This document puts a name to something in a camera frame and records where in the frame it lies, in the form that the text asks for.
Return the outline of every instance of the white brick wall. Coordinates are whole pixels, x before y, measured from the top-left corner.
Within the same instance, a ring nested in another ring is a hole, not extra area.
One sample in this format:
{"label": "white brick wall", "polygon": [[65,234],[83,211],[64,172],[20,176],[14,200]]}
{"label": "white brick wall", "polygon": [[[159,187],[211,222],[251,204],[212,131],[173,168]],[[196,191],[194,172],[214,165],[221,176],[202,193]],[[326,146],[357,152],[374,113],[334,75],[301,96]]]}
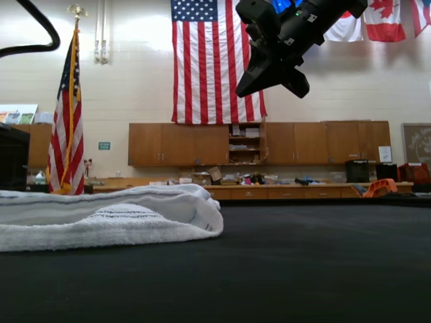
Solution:
{"label": "white brick wall", "polygon": [[[34,3],[59,31],[61,48],[0,59],[0,104],[37,103],[40,111],[53,112],[73,31],[73,15],[66,12],[71,2]],[[85,150],[86,157],[94,159],[93,175],[114,176],[118,170],[123,176],[175,175],[171,168],[127,166],[128,124],[170,121],[170,2],[111,0],[111,52],[105,66],[94,64],[97,1],[80,4],[90,12],[81,21],[79,37]],[[300,100],[281,86],[268,89],[268,121],[389,120],[394,160],[402,163],[401,123],[431,122],[431,28],[414,39],[409,1],[403,1],[403,25],[408,39],[398,44],[326,42],[312,48],[300,68],[308,77],[309,95]],[[1,48],[48,41],[44,30],[15,1],[2,1]],[[112,150],[98,151],[99,141],[112,141]],[[290,174],[293,169],[276,170]],[[300,171],[322,172],[318,168]]]}

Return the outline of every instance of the black mat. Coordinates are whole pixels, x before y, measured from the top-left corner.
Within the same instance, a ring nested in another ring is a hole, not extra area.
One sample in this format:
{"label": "black mat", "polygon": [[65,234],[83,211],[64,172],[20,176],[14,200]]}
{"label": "black mat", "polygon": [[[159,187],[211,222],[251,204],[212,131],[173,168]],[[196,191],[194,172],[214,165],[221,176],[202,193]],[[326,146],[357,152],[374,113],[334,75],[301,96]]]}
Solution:
{"label": "black mat", "polygon": [[429,209],[223,214],[214,240],[0,254],[1,322],[429,322]]}

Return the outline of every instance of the bulletin board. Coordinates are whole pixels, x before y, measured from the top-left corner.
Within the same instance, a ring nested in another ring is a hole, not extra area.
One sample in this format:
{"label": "bulletin board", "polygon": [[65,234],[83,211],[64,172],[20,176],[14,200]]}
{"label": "bulletin board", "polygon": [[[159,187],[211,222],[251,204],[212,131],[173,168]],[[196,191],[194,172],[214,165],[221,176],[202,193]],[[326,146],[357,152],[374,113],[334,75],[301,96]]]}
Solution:
{"label": "bulletin board", "polygon": [[0,122],[32,124],[37,109],[37,104],[0,104]]}
{"label": "bulletin board", "polygon": [[425,163],[431,170],[431,123],[404,123],[405,161]]}

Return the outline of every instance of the white towel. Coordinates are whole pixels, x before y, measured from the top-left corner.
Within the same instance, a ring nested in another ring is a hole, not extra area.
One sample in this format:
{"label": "white towel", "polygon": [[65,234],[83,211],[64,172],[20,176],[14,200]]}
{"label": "white towel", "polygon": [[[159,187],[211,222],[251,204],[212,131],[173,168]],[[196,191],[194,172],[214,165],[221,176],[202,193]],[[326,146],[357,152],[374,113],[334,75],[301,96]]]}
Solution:
{"label": "white towel", "polygon": [[223,231],[219,210],[193,184],[80,196],[0,191],[0,251],[212,238]]}

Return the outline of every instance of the gold flag pole finial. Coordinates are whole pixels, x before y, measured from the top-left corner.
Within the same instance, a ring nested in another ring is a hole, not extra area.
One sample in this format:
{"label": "gold flag pole finial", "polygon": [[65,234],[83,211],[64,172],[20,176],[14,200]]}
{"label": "gold flag pole finial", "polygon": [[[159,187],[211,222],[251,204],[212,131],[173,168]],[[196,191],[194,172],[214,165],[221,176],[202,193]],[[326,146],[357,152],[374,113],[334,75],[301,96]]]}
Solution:
{"label": "gold flag pole finial", "polygon": [[75,26],[78,27],[79,20],[81,17],[88,17],[88,12],[85,8],[81,7],[80,5],[70,5],[69,8],[67,8],[68,12],[75,14]]}

